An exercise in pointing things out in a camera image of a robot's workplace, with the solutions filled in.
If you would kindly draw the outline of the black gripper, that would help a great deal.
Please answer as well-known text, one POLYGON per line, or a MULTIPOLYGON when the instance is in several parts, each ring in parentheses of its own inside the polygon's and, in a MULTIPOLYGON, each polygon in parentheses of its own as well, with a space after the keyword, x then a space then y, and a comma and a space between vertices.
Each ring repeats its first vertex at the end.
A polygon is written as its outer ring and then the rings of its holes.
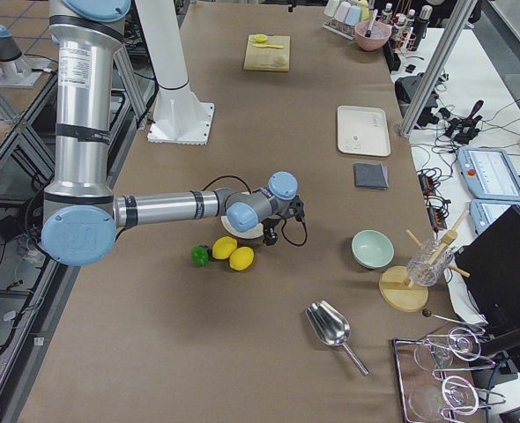
POLYGON ((305 225, 305 212, 303 210, 303 202, 299 197, 295 197, 283 211, 277 211, 263 221, 263 243, 266 246, 275 245, 278 241, 278 235, 275 228, 280 220, 287 221, 294 218, 296 221, 305 225))

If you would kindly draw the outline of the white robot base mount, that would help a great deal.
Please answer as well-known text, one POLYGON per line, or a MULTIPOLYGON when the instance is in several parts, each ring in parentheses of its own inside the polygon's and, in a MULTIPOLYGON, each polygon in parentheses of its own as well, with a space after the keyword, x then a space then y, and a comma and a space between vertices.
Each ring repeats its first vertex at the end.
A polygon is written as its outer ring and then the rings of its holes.
POLYGON ((215 106, 190 88, 175 4, 137 1, 136 7, 158 84, 148 141, 206 145, 215 106))

